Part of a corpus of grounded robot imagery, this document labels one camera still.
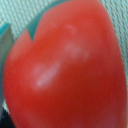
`gray surface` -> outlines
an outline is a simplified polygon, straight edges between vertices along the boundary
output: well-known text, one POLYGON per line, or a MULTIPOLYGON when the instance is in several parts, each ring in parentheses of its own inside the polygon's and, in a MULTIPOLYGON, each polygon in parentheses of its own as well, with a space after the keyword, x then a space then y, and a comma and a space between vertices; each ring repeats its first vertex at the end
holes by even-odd
POLYGON ((0 36, 0 116, 2 114, 2 104, 4 101, 3 96, 3 69, 7 54, 14 43, 13 37, 11 35, 10 26, 3 32, 0 36))

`tomato skin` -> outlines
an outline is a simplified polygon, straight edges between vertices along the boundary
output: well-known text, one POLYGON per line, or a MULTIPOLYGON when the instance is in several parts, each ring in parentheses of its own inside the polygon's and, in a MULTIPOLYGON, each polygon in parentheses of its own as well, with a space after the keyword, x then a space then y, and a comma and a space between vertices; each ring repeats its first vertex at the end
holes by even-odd
POLYGON ((25 30, 6 60, 4 95, 16 128, 126 128, 124 67, 101 3, 64 2, 33 41, 25 30))

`red tomato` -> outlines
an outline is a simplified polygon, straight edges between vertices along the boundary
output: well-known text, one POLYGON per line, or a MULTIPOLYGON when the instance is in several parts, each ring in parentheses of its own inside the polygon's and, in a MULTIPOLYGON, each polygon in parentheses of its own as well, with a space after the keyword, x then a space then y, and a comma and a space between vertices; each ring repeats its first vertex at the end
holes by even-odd
POLYGON ((26 29, 4 70, 16 128, 126 128, 127 94, 117 37, 98 0, 71 0, 26 29))

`tomato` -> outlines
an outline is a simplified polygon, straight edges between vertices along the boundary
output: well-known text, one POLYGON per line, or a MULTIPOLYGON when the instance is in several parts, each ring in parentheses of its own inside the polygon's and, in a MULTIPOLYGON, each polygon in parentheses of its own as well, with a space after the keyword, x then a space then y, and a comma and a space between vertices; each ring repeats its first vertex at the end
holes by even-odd
POLYGON ((4 69, 16 128, 126 128, 124 66, 109 15, 98 0, 65 1, 26 29, 4 69))

